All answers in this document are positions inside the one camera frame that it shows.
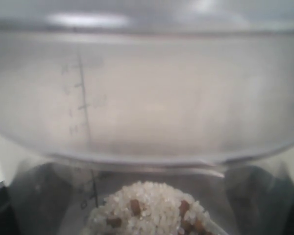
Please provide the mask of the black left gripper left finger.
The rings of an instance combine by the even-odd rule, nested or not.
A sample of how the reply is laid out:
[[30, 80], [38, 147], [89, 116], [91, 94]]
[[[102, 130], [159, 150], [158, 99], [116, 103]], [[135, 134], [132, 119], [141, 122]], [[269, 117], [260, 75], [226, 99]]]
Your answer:
[[17, 222], [11, 207], [7, 189], [0, 182], [0, 235], [16, 235]]

